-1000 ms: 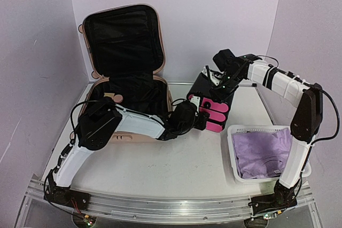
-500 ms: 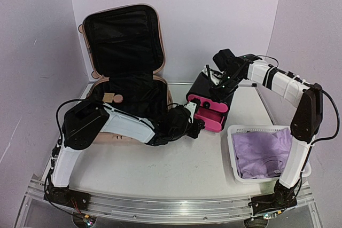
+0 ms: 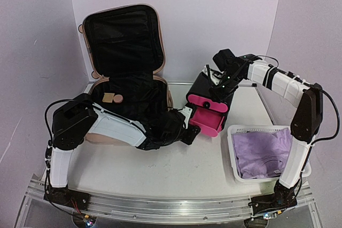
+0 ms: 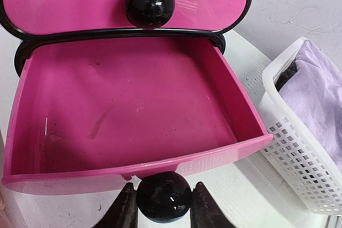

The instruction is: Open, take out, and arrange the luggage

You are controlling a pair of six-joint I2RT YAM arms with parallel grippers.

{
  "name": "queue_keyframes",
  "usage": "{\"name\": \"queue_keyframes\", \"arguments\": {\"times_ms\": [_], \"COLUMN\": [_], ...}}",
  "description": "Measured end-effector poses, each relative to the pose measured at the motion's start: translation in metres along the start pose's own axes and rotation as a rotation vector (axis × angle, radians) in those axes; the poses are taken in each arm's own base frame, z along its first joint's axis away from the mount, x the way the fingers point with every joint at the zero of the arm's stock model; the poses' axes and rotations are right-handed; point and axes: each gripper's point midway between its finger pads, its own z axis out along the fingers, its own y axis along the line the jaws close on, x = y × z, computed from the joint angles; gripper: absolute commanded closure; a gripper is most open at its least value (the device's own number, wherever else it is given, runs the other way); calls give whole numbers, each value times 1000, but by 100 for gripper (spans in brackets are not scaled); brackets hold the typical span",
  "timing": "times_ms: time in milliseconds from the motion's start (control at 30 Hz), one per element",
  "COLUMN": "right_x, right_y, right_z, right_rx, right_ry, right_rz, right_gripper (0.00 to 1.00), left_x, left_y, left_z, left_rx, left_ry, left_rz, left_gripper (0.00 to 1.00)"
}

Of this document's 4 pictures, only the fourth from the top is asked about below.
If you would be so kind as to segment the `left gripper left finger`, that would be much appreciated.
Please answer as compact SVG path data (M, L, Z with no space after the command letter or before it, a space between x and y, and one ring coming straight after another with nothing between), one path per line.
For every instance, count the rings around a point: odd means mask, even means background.
M127 183L100 220L103 228L138 226L138 207L133 183Z

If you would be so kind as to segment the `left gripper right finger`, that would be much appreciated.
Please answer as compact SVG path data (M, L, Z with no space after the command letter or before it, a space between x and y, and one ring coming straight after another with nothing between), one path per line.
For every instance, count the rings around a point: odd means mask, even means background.
M191 227L235 228L227 219L203 182L198 182L192 191Z

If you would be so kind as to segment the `black pink drawer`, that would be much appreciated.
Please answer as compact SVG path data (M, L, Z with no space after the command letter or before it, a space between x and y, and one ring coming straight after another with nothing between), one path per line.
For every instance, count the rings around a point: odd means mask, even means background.
M2 178L9 219L20 220L15 194L112 191L269 144L223 50L222 36L21 42Z

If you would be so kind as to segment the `white perforated plastic basket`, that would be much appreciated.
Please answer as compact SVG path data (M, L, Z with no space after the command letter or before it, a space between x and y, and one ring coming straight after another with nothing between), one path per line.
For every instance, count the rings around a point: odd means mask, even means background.
M276 89L281 73L306 40L301 37L294 41L262 73L265 93L258 112L274 138L261 153L310 212L340 216L341 172Z

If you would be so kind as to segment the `dark garment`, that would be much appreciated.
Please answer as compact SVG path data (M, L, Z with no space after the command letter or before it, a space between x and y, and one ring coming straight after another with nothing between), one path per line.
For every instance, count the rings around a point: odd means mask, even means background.
M290 63L288 68L280 74L278 80L276 81L275 87L277 91L279 91L284 86L284 84L296 74L296 72L297 65L296 61L294 60Z

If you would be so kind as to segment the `purple garment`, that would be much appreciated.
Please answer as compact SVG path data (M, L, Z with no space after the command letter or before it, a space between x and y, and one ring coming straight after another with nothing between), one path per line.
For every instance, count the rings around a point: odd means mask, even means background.
M341 71L309 40L294 63L297 71L279 94L341 167Z

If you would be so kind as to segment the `black pink pouch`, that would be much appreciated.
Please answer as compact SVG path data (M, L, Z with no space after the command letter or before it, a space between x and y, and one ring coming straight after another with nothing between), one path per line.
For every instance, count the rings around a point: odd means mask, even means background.
M100 30L142 30L127 17L130 0L1 0L1 24L21 38ZM225 33L246 16L252 0L174 0L161 31Z

